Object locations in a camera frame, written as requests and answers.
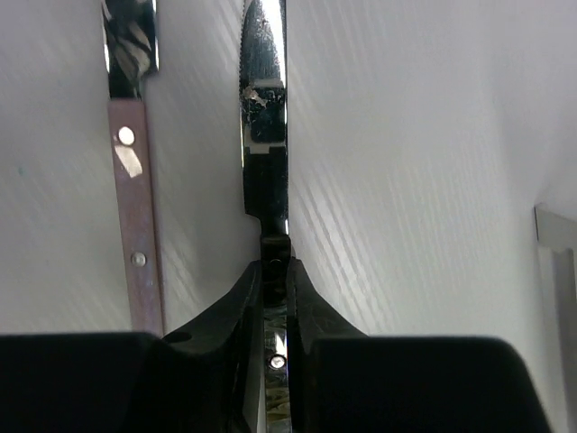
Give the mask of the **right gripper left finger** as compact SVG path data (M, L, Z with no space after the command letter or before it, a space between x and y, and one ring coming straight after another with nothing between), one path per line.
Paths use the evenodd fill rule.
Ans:
M164 337L186 358L185 432L256 432L263 371L261 263L215 304Z

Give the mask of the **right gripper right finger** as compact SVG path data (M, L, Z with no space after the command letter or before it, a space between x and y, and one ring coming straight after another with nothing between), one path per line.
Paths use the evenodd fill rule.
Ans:
M315 289L302 261L293 257L288 294L288 385L294 432L327 432L336 410L358 379L344 350L366 335Z

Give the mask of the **black handled steel knife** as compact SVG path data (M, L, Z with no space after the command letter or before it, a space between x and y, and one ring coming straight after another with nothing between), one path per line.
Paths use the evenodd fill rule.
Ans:
M289 163L286 4L247 1L239 59L243 197L261 224L266 429L293 429L289 395L287 274Z

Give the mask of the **pink handled steel knife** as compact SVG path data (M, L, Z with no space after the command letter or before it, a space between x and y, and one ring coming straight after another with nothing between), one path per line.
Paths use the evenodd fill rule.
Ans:
M107 106L132 327L164 333L144 83L159 70L153 1L101 4Z

